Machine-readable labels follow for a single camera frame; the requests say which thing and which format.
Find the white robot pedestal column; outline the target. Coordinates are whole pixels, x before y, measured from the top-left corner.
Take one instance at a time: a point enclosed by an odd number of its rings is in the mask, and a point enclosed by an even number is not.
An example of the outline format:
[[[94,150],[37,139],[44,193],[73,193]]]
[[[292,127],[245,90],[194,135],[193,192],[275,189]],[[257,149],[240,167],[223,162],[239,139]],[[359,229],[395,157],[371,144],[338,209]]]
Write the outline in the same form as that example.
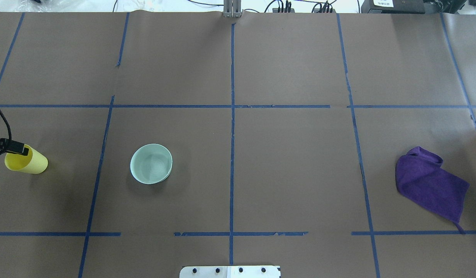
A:
[[[280,278],[280,266],[187,266],[183,267],[180,278]]]

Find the aluminium frame post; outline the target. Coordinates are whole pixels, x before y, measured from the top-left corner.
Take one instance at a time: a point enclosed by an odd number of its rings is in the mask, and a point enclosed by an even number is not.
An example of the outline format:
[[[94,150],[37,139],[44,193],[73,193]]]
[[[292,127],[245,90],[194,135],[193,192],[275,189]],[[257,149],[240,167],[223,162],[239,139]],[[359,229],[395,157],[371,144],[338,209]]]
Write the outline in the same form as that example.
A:
[[[224,18],[240,18],[242,16],[242,0],[224,0],[223,1],[223,17]]]

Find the black power box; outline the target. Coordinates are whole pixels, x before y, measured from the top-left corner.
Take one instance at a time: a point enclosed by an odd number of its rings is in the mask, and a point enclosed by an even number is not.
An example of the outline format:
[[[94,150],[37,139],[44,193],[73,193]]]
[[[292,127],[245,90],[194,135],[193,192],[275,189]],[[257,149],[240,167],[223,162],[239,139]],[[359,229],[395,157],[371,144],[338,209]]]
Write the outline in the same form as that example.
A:
[[[423,0],[365,0],[362,14],[425,14]]]

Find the purple cloth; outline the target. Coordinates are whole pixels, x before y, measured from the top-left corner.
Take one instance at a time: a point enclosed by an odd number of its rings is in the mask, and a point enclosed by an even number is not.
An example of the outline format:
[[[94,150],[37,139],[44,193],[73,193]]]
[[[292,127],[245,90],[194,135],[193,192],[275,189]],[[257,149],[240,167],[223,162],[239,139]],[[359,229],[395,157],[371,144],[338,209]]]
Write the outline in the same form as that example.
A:
[[[398,192],[418,206],[453,223],[460,234],[465,197],[470,184],[442,169],[443,159],[421,146],[400,156],[395,165]]]

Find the light green bowl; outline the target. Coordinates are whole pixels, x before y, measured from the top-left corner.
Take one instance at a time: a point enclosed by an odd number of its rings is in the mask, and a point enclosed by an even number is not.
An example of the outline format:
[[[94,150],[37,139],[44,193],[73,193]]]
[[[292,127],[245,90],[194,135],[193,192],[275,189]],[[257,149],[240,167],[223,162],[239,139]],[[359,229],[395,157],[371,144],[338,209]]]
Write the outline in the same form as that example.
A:
[[[130,172],[139,183],[152,185],[165,181],[171,174],[173,156],[160,144],[140,147],[130,160]]]

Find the yellow plastic cup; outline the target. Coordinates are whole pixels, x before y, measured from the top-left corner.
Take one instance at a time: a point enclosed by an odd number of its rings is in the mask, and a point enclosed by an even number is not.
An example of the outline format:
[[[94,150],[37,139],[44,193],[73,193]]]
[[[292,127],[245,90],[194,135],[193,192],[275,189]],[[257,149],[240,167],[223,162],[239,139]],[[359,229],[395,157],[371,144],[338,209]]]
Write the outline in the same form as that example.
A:
[[[31,146],[25,144],[24,147],[28,149],[26,156],[20,154],[7,153],[5,156],[5,166],[14,172],[40,174],[47,169],[47,158],[33,149]]]

